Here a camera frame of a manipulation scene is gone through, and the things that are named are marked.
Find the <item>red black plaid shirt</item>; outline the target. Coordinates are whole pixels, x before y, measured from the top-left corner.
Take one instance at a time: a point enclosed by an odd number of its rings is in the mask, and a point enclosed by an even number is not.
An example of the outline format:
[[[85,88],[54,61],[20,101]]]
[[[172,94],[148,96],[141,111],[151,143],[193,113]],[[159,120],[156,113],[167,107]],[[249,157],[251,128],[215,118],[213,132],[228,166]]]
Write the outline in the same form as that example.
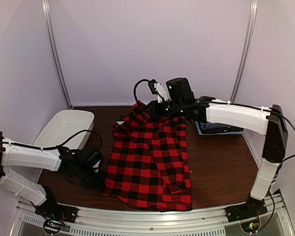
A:
[[[112,126],[102,194],[142,210],[192,210],[186,126],[185,117],[152,119],[137,102]]]

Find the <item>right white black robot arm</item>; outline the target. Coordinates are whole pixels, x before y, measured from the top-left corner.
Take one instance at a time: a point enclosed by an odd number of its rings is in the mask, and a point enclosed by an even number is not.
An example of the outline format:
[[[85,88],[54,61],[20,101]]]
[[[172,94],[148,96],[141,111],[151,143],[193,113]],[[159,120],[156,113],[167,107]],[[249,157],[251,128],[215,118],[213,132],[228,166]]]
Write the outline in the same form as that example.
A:
[[[255,182],[246,202],[238,206],[247,217],[259,213],[286,155],[288,132],[281,107],[241,105],[210,96],[196,99],[186,78],[171,79],[165,88],[155,79],[147,83],[151,93],[157,96],[157,100],[149,104],[157,118],[184,116],[187,120],[235,126],[265,136]]]

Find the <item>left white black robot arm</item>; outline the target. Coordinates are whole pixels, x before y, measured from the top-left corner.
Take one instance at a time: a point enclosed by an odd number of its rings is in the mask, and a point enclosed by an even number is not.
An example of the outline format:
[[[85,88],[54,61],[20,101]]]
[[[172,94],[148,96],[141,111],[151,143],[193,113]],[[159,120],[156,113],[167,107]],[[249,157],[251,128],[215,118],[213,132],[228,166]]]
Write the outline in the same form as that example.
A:
[[[53,147],[38,147],[4,138],[0,131],[0,186],[31,202],[37,214],[55,219],[61,214],[52,190],[36,184],[11,169],[11,166],[33,167],[64,172],[77,177],[86,189],[104,188],[104,158],[100,149],[70,149],[67,141]]]

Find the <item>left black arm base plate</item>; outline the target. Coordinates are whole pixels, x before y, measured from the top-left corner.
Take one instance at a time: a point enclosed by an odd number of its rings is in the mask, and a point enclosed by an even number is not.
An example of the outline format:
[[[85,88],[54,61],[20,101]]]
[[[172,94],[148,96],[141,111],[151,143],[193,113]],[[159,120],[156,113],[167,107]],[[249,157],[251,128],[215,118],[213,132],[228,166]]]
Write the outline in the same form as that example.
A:
[[[56,207],[46,208],[43,206],[34,206],[35,213],[44,219],[57,220],[62,223],[75,223],[78,209],[72,206],[57,205]]]

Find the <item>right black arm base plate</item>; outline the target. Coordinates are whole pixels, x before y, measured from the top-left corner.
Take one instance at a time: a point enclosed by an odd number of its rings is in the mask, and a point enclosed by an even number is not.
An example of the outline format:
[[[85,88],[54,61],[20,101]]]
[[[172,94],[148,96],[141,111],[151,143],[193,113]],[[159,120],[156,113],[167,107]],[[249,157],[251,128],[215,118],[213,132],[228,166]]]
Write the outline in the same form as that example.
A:
[[[268,212],[265,206],[254,206],[252,204],[243,203],[240,205],[228,206],[225,209],[228,222],[242,221],[250,218],[256,218],[260,214]]]

